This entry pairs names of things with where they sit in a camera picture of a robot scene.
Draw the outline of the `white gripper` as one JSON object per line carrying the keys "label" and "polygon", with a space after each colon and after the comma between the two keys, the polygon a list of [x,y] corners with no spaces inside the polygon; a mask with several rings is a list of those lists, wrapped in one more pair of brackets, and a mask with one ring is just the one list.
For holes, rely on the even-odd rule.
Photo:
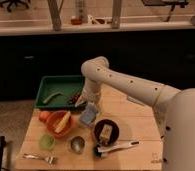
{"label": "white gripper", "polygon": [[78,107],[85,102],[97,104],[101,97],[101,84],[89,79],[85,80],[82,92],[75,106]]}

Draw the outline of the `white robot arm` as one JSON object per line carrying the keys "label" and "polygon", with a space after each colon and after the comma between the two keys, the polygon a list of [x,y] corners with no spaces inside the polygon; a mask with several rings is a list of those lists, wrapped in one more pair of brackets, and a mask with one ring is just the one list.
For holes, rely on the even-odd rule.
{"label": "white robot arm", "polygon": [[81,72],[85,83],[78,104],[98,103],[106,84],[150,106],[163,136],[162,171],[195,171],[195,88],[180,90],[113,71],[103,56],[85,61]]}

